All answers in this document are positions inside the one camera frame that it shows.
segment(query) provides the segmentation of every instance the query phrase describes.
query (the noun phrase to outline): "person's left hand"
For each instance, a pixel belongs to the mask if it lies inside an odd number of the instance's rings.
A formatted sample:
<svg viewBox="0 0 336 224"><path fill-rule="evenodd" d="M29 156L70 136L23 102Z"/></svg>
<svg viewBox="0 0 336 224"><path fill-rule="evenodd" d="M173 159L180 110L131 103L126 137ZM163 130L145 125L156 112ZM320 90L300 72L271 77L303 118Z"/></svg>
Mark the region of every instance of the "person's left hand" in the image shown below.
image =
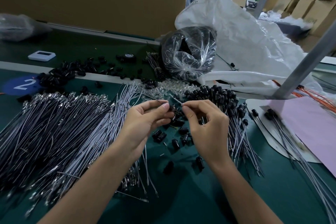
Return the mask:
<svg viewBox="0 0 336 224"><path fill-rule="evenodd" d="M159 126L170 123L174 112L169 112L167 100L150 100L130 108L123 127L115 140L135 162L142 154L151 131Z"/></svg>

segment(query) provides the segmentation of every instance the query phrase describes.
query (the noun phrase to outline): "white electronic device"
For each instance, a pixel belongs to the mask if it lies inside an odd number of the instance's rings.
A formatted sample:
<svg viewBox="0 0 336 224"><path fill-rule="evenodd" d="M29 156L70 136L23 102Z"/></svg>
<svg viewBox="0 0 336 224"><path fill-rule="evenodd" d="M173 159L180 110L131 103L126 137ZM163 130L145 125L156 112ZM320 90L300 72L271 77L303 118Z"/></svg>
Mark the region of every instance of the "white electronic device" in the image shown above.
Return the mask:
<svg viewBox="0 0 336 224"><path fill-rule="evenodd" d="M56 54L54 52L37 51L29 55L28 59L38 60L38 61L49 61L53 57L56 57Z"/></svg>

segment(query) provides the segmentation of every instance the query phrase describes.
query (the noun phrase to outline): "blue circle sticker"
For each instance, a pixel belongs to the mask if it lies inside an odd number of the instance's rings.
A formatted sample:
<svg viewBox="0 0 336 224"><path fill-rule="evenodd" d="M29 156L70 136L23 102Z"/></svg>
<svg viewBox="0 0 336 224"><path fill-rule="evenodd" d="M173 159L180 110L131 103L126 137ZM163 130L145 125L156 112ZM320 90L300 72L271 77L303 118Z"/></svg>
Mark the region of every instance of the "blue circle sticker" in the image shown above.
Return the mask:
<svg viewBox="0 0 336 224"><path fill-rule="evenodd" d="M26 75L11 79L2 85L2 92L11 96L23 96L36 93L39 88L37 74Z"/></svg>

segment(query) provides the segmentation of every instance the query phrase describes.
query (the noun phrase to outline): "white number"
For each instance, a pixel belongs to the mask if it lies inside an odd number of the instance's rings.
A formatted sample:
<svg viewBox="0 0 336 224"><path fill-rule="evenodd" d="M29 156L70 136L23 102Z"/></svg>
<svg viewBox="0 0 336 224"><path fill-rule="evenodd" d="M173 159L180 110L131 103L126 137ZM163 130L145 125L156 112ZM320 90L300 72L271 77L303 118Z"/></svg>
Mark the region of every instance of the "white number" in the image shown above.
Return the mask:
<svg viewBox="0 0 336 224"><path fill-rule="evenodd" d="M34 80L34 79L28 79L28 80L25 80L25 82L31 82L31 83L22 84L20 86L16 86L15 89L17 89L17 90L26 90L27 88L22 88L22 86L32 85L32 84L36 83L36 80Z"/></svg>

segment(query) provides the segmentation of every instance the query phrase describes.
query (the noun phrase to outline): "person's right hand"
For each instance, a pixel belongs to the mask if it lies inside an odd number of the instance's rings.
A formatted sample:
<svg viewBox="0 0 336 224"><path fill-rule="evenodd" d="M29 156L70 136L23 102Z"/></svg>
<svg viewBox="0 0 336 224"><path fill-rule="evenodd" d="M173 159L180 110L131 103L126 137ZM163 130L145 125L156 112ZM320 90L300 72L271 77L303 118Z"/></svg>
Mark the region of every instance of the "person's right hand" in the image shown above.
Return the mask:
<svg viewBox="0 0 336 224"><path fill-rule="evenodd" d="M182 110L189 120L196 149L208 165L216 169L231 161L227 149L229 118L210 100L187 101ZM203 116L208 122L200 125L198 117Z"/></svg>

